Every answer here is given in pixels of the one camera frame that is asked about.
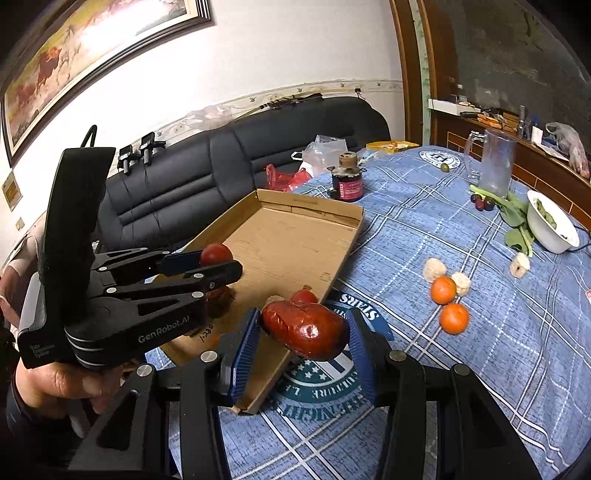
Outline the person's left hand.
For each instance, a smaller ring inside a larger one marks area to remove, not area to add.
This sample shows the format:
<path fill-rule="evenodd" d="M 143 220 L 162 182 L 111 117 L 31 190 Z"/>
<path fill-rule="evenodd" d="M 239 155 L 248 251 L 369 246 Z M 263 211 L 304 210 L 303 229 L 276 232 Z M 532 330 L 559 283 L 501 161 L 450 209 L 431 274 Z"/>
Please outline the person's left hand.
<path fill-rule="evenodd" d="M 120 388 L 122 373 L 122 366 L 100 373 L 58 362 L 27 369 L 19 361 L 15 384 L 23 402 L 42 416 L 62 418 L 69 401 L 81 399 L 102 414 Z"/>

